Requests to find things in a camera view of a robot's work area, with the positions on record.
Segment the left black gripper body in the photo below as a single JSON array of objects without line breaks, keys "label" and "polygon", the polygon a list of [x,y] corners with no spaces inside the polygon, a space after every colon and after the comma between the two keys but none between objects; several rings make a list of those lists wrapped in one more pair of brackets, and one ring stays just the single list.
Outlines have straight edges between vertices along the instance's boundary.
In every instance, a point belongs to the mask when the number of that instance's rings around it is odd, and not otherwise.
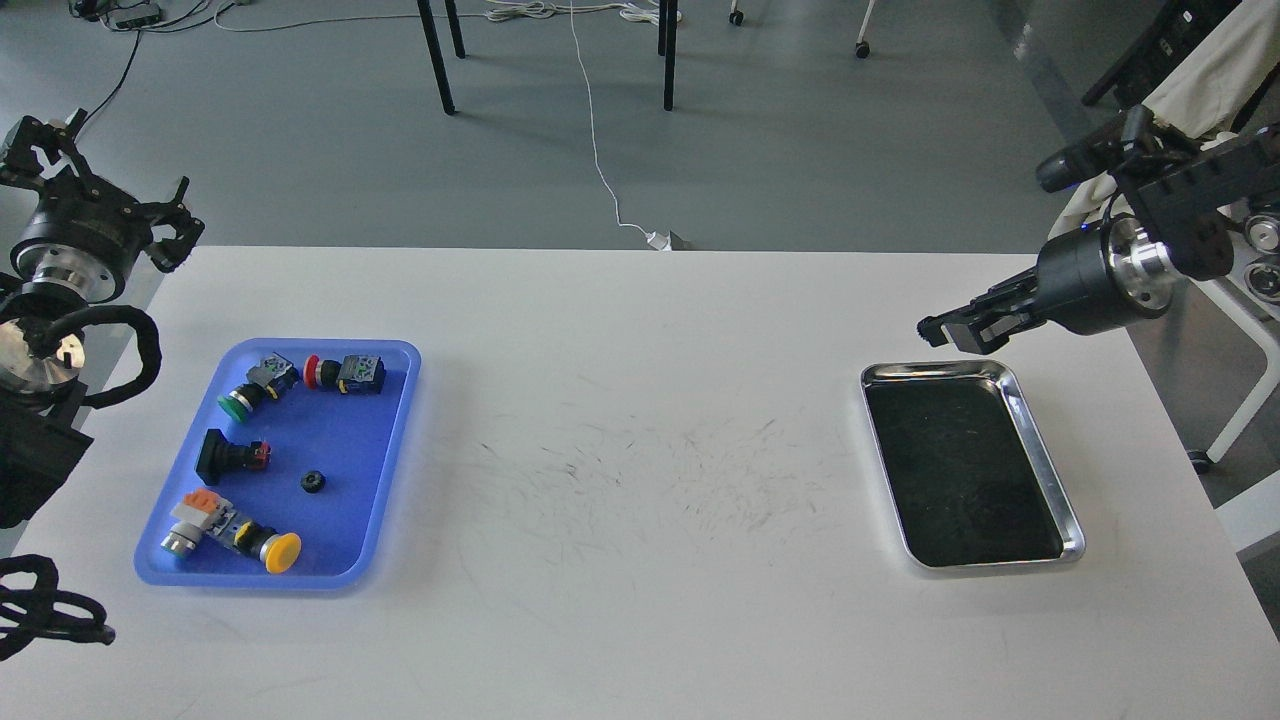
[{"label": "left black gripper body", "polygon": [[56,191],[38,200],[10,252],[13,269],[28,282],[73,290],[88,304],[119,299],[151,225],[123,191]]}]

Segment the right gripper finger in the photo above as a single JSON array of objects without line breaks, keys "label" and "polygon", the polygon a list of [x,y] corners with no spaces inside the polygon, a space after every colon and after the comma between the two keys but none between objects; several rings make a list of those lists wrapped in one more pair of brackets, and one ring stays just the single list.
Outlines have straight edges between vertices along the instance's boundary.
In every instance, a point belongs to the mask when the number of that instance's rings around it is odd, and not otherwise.
[{"label": "right gripper finger", "polygon": [[1030,310],[1038,284],[1037,275],[1014,275],[1001,281],[969,304],[937,316],[934,334],[945,336],[946,325],[966,325],[975,331],[983,323],[991,325],[1001,319],[1014,320],[1012,329],[1005,331],[1007,334],[1038,328],[1044,322]]},{"label": "right gripper finger", "polygon": [[[1044,322],[1043,324],[1048,322],[1044,316],[1041,316],[1036,313],[1034,316],[1039,320],[1043,320]],[[916,333],[920,336],[922,340],[924,340],[932,347],[952,345],[956,350],[963,351],[965,354],[991,355],[998,351],[1000,348],[1005,347],[1009,343],[1009,341],[1015,336],[1005,333],[1005,331],[1012,329],[1014,324],[1012,319],[1001,319],[991,325],[983,323],[975,331],[966,325],[946,325],[943,328],[945,336],[936,336],[934,334],[936,318],[937,316],[925,316],[916,323]]]}]

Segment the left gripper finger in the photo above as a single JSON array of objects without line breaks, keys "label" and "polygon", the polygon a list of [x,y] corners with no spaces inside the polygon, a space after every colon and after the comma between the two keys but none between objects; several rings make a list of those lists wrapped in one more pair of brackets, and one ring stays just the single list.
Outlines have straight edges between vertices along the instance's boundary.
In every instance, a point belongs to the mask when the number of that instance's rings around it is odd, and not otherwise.
[{"label": "left gripper finger", "polygon": [[186,202],[188,188],[189,178],[179,178],[169,200],[140,205],[140,222],[147,227],[148,238],[143,252],[164,274],[173,273],[189,258],[205,231],[205,223]]},{"label": "left gripper finger", "polygon": [[36,193],[40,205],[90,201],[90,165],[76,146],[87,120],[86,110],[67,120],[19,119],[3,141],[1,184]]}]

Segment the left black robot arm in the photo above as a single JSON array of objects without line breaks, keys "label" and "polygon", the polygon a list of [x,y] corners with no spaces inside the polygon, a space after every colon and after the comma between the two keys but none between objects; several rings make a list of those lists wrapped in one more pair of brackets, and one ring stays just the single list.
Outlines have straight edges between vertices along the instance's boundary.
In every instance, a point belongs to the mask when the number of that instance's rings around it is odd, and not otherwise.
[{"label": "left black robot arm", "polygon": [[[84,409],[123,404],[157,379],[163,352],[154,319],[119,304],[136,263],[161,273],[191,255],[204,223],[174,195],[145,202],[95,173],[76,140],[90,119],[20,118],[3,141],[3,183],[36,195],[35,210],[3,275],[3,529],[23,527],[60,489],[91,446],[74,425]],[[91,392],[82,374],[84,332],[123,325],[134,334],[140,370]]]}]

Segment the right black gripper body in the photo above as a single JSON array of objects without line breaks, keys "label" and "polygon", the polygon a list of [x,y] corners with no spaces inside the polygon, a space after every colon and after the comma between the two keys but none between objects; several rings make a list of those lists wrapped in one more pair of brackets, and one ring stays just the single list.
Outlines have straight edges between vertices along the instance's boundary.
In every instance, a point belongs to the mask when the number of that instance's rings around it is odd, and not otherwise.
[{"label": "right black gripper body", "polygon": [[1184,279],[1134,217],[1080,225],[1038,254],[1036,318],[1098,334],[1162,316]]}]

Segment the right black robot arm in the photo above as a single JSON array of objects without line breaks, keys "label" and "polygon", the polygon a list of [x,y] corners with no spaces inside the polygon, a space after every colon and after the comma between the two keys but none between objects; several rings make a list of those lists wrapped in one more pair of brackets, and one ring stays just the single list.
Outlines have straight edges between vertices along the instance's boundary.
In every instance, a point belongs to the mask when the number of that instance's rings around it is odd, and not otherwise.
[{"label": "right black robot arm", "polygon": [[1234,227],[1222,208],[1245,201],[1252,225],[1276,217],[1277,127],[1202,149],[1135,105],[1036,170],[1050,193],[1101,174],[1125,211],[1105,206],[1098,220],[1051,238],[1033,268],[923,318],[916,333],[933,347],[988,355],[1048,322],[1089,336],[1162,316],[1178,281],[1231,270]]}]

